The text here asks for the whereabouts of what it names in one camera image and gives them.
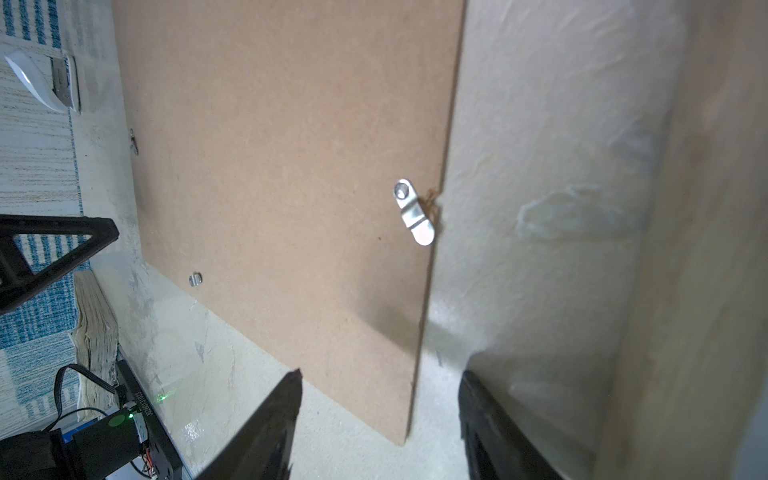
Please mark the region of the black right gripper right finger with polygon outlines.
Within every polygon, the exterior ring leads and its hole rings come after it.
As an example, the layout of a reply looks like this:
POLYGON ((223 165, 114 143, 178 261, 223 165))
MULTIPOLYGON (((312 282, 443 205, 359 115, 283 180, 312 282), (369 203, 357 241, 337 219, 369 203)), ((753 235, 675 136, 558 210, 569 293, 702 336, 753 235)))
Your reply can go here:
POLYGON ((461 378, 458 405, 471 480, 562 479, 469 370, 461 378))

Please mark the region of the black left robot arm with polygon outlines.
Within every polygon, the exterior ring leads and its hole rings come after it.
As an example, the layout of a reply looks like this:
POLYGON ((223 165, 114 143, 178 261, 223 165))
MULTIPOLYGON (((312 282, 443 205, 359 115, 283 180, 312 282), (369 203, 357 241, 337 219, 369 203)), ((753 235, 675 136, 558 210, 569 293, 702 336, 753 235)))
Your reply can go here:
MULTIPOLYGON (((109 218, 4 215, 1 218, 1 311, 9 313, 42 293, 95 254, 115 242, 119 231, 109 218), (34 270, 16 239, 21 235, 82 236, 84 242, 48 266, 34 270)), ((116 378, 108 381, 90 368, 71 363, 54 381, 56 417, 47 426, 1 442, 4 479, 105 479, 136 459, 143 479, 180 479, 183 463, 150 399, 126 360, 116 362, 116 378), (63 407, 65 375, 82 375, 112 395, 113 413, 84 428, 65 433, 58 423, 63 407)))

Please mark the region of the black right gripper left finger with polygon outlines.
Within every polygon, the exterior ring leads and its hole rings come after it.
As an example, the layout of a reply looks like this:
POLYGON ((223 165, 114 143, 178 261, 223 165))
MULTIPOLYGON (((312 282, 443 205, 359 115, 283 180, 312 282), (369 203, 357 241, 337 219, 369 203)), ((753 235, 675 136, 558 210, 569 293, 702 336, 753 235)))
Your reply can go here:
POLYGON ((288 479, 303 376, 288 372, 199 479, 288 479))

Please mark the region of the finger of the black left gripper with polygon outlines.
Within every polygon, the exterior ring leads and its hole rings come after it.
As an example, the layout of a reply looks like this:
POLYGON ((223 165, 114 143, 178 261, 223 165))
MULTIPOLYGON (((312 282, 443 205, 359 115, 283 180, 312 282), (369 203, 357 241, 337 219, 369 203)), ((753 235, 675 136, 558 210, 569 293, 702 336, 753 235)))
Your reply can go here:
POLYGON ((1 216, 1 312, 7 314, 119 238, 113 220, 96 217, 1 216), (18 235, 83 235, 87 240, 35 273, 14 242, 18 235))

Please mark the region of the small white plastic device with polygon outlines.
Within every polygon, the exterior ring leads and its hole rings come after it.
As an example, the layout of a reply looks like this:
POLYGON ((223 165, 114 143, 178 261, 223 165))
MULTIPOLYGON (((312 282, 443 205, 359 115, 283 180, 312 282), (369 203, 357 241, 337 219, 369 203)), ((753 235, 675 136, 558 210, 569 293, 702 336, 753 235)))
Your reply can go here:
POLYGON ((81 111, 77 64, 72 55, 48 56, 49 76, 20 49, 4 58, 26 90, 47 109, 56 113, 81 111))

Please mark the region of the brown frame backing board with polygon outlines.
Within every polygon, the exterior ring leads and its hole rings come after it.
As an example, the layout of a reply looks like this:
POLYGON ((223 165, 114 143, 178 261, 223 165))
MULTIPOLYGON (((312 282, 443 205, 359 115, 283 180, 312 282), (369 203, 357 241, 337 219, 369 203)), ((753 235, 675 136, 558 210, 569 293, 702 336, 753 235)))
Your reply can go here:
POLYGON ((394 444, 431 251, 461 1, 116 1, 144 259, 394 444))

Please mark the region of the light wooden picture frame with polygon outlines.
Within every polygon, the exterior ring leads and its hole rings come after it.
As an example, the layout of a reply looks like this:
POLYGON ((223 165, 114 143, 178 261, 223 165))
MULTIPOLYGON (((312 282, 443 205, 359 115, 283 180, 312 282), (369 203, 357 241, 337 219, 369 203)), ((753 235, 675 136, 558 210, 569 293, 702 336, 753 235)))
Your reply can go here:
POLYGON ((598 479, 726 479, 767 371, 767 5, 701 1, 598 479))

